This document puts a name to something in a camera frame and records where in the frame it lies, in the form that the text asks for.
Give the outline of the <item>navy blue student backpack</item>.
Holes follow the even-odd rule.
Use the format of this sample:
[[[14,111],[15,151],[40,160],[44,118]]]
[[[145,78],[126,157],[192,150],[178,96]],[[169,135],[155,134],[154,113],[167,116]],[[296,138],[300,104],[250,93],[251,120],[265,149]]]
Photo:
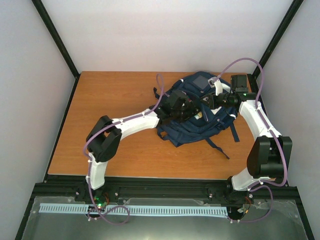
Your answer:
[[[176,81],[163,94],[162,100],[165,101],[176,90],[183,91],[192,101],[199,100],[202,96],[209,94],[211,88],[209,87],[208,79],[212,77],[215,77],[215,75],[205,71],[198,71],[185,76]],[[171,120],[168,124],[156,128],[157,135],[164,141],[170,141],[175,147],[204,140],[212,148],[220,151],[229,159],[222,148],[212,142],[211,137],[230,128],[234,141],[240,141],[234,125],[234,121],[238,116],[236,108],[221,107],[218,110],[211,110],[208,106],[201,103],[199,110],[202,113],[202,118],[196,119],[193,116],[185,122]]]

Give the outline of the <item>white glue stick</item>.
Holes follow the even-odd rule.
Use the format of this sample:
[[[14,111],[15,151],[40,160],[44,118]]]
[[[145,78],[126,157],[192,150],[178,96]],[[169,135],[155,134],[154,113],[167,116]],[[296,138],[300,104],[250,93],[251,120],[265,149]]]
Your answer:
[[[203,115],[202,115],[201,112],[199,112],[199,113],[198,113],[197,115],[195,115],[194,117],[198,120],[198,119],[202,118]]]

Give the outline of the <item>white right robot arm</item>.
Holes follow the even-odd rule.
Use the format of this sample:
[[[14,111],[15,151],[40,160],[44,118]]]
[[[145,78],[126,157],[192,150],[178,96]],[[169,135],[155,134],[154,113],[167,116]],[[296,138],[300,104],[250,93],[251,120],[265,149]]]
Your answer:
[[[233,75],[230,85],[225,85],[219,76],[214,76],[208,80],[208,85],[214,91],[201,97],[201,102],[211,110],[234,107],[247,123],[254,139],[246,168],[230,179],[232,189],[253,192],[264,184],[284,186],[288,179],[293,142],[272,125],[257,93],[249,92],[247,78]]]

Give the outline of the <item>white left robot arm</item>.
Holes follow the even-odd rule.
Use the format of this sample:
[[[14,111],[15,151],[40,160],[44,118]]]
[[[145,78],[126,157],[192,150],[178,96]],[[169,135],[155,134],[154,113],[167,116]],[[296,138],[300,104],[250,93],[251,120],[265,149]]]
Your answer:
[[[86,195],[92,201],[103,198],[105,172],[108,161],[117,153],[124,138],[138,132],[169,124],[174,120],[185,122],[194,117],[200,108],[183,91],[175,90],[168,97],[159,97],[156,105],[123,118],[102,116],[86,138],[83,153],[88,157]]]

